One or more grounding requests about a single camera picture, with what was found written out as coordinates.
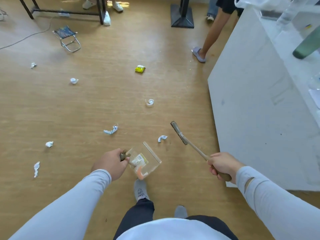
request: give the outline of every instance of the person's left hand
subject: person's left hand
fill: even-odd
[[[108,173],[110,173],[112,181],[120,178],[125,171],[130,159],[129,157],[127,157],[125,160],[120,161],[120,153],[122,153],[122,151],[123,150],[118,148],[113,151],[104,153],[104,155],[93,164],[91,172],[97,169],[104,169],[107,170]]]

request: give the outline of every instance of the white sleeve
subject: white sleeve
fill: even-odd
[[[93,171],[34,215],[9,240],[82,240],[92,212],[110,182],[106,170]]]
[[[245,190],[245,184],[252,181]],[[236,174],[248,205],[276,240],[320,239],[320,210],[282,189],[249,166]]]

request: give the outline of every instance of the brush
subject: brush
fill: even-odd
[[[182,140],[182,142],[185,144],[185,145],[190,145],[193,147],[193,149],[195,149],[206,161],[208,161],[210,159],[209,156],[207,156],[206,154],[204,154],[199,148],[197,148],[194,144],[192,144],[181,132],[181,130],[179,129],[178,125],[176,122],[172,121],[171,123],[171,126],[173,127],[173,129],[175,130],[175,132],[178,134],[178,136],[180,137],[180,139]],[[222,179],[224,181],[231,181],[231,176],[227,173],[222,173],[222,172],[219,172],[218,170],[216,170],[214,168],[214,166],[212,165],[211,166],[212,169],[214,169],[215,171],[217,171],[217,173],[222,177]]]

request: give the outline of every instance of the dark pants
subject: dark pants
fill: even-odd
[[[129,230],[132,227],[138,226],[140,224],[153,221],[153,212],[155,207],[153,202],[148,199],[139,200],[135,206],[131,207],[130,210],[124,215],[117,232],[113,240],[116,240],[122,233]],[[238,238],[232,233],[229,227],[219,218],[214,216],[189,216],[189,220],[198,220],[203,222],[226,235],[231,240],[238,240]]]

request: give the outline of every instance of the white plastic bag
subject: white plastic bag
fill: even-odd
[[[285,10],[289,4],[289,0],[234,0],[234,4],[238,8],[246,8],[249,5],[253,5],[259,10],[275,10],[275,11],[283,11]]]

